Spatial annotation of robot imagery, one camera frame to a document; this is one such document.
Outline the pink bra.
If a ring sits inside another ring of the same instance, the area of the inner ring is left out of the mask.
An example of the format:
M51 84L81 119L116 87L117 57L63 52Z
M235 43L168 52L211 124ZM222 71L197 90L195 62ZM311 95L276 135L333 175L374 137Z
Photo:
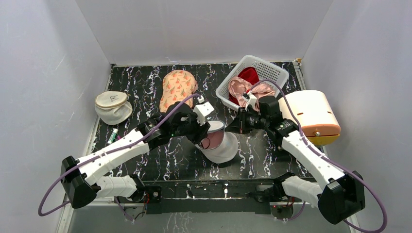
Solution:
M198 145L200 148L205 150L211 150L218 147L224 138L224 131L215 131L208 133L207 137L204 138Z

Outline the white mesh laundry bag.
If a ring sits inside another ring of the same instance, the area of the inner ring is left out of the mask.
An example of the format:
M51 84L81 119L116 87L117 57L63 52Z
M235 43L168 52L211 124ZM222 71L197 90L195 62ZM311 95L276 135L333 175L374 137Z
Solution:
M195 145L197 149L199 149L203 155L213 163L222 164L229 162L232 160L239 150L238 139L237 137L230 132L225 131L226 124L220 120L213 120L209 121L210 128L207 131L208 133L215 132L215 131L224 131L224 138L222 143L211 150L205 150L199 147L199 145Z

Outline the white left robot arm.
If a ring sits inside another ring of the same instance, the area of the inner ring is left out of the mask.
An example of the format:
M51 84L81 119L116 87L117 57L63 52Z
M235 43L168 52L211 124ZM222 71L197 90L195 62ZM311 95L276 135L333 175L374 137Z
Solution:
M163 146L173 137L184 136L198 144L207 136L207 116L214 112L209 102L190 108L177 102L166 113L153 115L123 138L105 148L61 164L61 184L74 209L82 208L96 198L125 197L133 202L143 200L147 189L135 175L108 177L107 173L128 160Z

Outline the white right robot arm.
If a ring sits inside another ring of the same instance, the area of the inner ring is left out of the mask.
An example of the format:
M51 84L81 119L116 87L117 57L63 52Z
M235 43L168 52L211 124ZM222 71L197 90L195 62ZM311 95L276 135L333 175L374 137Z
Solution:
M297 197L316 206L332 224L365 208L359 173L350 176L325 161L325 156L301 134L297 124L283 117L275 97L262 97L258 103L258 112L252 107L238 108L235 119L225 130L238 134L264 130L276 147L293 155L316 181L306 181L287 172L275 178L272 187L249 193L249 196L258 201L286 201L289 197Z

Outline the orange floral bra pad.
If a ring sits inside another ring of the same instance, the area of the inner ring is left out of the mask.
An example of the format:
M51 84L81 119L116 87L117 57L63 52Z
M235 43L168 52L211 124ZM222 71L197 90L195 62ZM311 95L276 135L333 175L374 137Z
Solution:
M167 109L178 101L197 91L198 83L195 77L185 70L174 70L163 78L163 94L160 100L160 112L165 113Z

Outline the beige-rimmed mesh laundry bag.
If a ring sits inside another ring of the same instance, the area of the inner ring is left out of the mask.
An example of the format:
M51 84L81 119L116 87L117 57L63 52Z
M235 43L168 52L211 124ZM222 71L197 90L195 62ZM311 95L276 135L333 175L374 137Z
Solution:
M107 125L124 122L133 112L129 95L119 91L105 91L95 98L95 111Z

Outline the pink satin garment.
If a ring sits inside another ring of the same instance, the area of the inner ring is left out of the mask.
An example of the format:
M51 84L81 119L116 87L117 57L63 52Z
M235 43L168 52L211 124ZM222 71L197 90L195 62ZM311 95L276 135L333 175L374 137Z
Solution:
M229 81L228 90L229 96L233 97L235 104L239 105L240 107L246 107L247 100L243 97L243 94L246 93L252 84L240 77L234 77ZM251 93L257 98L255 105L253 108L257 111L259 109L258 99L265 97L265 96L275 96L275 90L272 86L267 83L260 83L255 86L251 90Z

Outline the red garment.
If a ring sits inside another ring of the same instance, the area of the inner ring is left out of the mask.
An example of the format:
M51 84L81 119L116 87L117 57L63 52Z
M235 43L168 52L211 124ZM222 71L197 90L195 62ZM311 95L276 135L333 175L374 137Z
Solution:
M243 69L237 76L233 77L229 81L229 100L237 105L239 101L235 94L242 94L244 90L240 90L241 87L248 90L250 86L256 84L259 81L259 76L254 67L247 67Z

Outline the white plastic basket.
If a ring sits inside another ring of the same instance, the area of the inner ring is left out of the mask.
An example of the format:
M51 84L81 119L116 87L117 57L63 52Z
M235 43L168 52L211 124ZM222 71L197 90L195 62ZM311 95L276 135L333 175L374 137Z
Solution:
M246 107L247 103L251 103L253 109L258 111L258 102L250 101L249 96L252 95L256 100L265 96L276 97L288 78L289 73L285 69L258 57L246 55L224 78L216 90L216 95L225 106L235 111Z

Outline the green and white tube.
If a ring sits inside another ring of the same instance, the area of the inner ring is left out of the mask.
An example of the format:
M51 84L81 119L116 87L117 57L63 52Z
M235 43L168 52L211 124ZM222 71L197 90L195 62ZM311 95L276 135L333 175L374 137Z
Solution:
M118 136L118 129L113 128L112 133L107 141L107 144L108 145L113 144L117 140L117 136Z

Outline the white and orange toy washer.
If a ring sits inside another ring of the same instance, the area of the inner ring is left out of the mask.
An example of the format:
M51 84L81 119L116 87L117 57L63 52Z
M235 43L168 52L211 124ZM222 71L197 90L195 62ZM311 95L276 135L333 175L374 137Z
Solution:
M340 136L341 127L323 92L296 91L278 102L283 117L299 121L304 135L314 145L331 144Z

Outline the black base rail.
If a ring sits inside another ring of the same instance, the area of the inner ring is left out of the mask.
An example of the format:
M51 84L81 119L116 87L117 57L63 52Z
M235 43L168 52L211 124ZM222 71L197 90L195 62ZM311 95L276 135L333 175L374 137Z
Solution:
M136 198L116 199L125 207L142 207L149 215L193 212L254 212L298 204L300 198L277 191L274 179L183 180L144 182Z

